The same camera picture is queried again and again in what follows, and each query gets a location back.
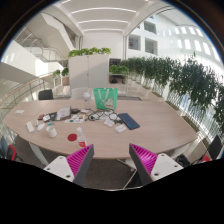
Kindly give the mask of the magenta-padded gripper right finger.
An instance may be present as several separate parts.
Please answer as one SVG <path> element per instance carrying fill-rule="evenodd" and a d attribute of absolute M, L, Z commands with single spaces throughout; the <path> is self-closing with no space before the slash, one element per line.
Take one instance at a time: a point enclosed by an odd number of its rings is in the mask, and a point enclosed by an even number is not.
<path fill-rule="evenodd" d="M 155 154 L 132 143 L 129 144 L 129 154 L 143 185 L 152 183 L 182 169 L 181 165 L 165 153 Z"/>

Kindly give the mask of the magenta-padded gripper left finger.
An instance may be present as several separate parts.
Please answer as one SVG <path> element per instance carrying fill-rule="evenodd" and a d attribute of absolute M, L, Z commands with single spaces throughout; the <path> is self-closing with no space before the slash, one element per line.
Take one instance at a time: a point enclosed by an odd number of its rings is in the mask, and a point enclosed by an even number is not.
<path fill-rule="evenodd" d="M 67 157 L 58 156 L 44 170 L 82 186 L 93 155 L 94 145 L 90 144 Z"/>

